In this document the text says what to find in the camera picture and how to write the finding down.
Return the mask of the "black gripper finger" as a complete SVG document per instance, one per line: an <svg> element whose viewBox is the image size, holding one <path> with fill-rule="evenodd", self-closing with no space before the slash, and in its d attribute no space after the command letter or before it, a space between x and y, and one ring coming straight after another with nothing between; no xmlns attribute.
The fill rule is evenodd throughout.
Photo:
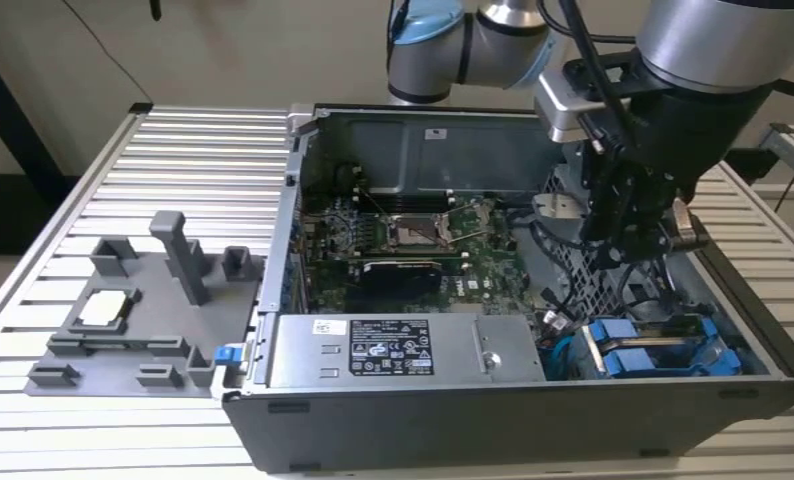
<svg viewBox="0 0 794 480"><path fill-rule="evenodd" d="M588 214L580 238L595 250L596 267L615 269L623 254L612 253L620 244L624 220L635 189L635 165L616 151L599 152L595 144L581 148L581 186L588 191Z"/></svg>
<svg viewBox="0 0 794 480"><path fill-rule="evenodd" d="M619 250L624 263L649 260L668 251L671 240L665 212L676 198L676 182L668 173L635 179L621 221Z"/></svg>

